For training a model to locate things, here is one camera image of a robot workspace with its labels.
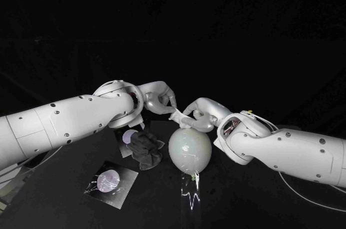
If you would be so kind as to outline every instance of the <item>dark fabric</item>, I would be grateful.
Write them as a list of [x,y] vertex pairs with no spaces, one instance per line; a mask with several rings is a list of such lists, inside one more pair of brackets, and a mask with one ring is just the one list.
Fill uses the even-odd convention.
[[163,160],[163,154],[159,152],[162,143],[155,134],[136,132],[132,135],[132,142],[127,148],[132,150],[132,158],[139,162],[142,171],[156,167]]

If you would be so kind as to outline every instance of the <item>black background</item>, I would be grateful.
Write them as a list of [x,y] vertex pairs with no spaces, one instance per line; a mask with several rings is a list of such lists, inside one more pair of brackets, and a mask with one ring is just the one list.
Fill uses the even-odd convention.
[[[0,116],[93,94],[112,80],[136,85],[165,81],[181,110],[207,97],[233,112],[253,110],[277,125],[346,138],[345,2],[3,0]],[[168,120],[166,115],[146,110],[143,115]],[[212,160],[217,165],[234,164],[223,154]],[[218,193],[224,197],[237,195],[233,198],[246,206],[231,204],[227,209],[223,199],[214,201],[208,207],[214,224],[228,222],[233,226],[238,220],[244,227],[253,227],[259,218],[282,227],[290,220],[292,226],[303,227],[305,223],[295,224],[299,219],[315,228],[328,226],[322,222],[334,223],[341,212],[308,205],[299,213],[289,206],[295,203],[302,207],[309,202],[285,189],[282,182],[279,186],[274,171],[267,169],[260,174],[259,165],[257,161],[234,165],[238,169],[223,172],[223,182],[215,175]],[[241,175],[233,184],[227,180],[231,175]],[[306,196],[335,206],[346,205],[339,191],[292,180],[302,190],[308,188],[302,192]],[[230,185],[225,191],[217,189],[224,183]],[[292,198],[283,200],[287,193]],[[42,200],[48,203],[51,199],[35,196],[31,203]],[[150,227],[146,217],[142,220]]]

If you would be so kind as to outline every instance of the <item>white balloon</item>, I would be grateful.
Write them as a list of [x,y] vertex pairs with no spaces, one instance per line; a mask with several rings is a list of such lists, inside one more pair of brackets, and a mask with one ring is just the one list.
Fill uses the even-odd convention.
[[208,134],[195,128],[179,128],[169,139],[169,155],[179,170],[201,173],[212,157],[212,143]]

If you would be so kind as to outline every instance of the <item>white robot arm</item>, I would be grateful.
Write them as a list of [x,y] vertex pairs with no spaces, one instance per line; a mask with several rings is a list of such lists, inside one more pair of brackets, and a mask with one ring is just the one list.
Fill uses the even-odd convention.
[[256,157],[282,173],[346,188],[346,140],[292,129],[272,131],[248,111],[225,116],[225,107],[208,98],[199,98],[184,114],[195,110],[198,120],[182,122],[202,132],[214,129],[211,123],[218,127],[214,144],[238,164],[247,165]]
[[114,80],[93,95],[80,95],[0,117],[0,171],[100,132],[143,122],[143,107],[158,113],[176,111],[176,98],[163,81],[139,87]]

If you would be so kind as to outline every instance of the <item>black table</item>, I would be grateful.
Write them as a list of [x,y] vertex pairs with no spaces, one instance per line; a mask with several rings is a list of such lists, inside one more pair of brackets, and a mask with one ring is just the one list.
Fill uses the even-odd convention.
[[[166,145],[161,164],[146,171],[132,156],[122,157],[110,128],[67,145],[29,178],[0,216],[0,228],[181,228],[182,174],[168,147],[178,128],[174,121],[152,122],[150,132]],[[214,142],[217,130],[208,135]],[[122,209],[84,195],[106,160],[139,172]],[[346,214],[305,201],[256,158],[243,166],[214,146],[199,178],[202,228],[331,228],[345,223]],[[312,200],[346,209],[346,195],[332,187],[285,178]]]

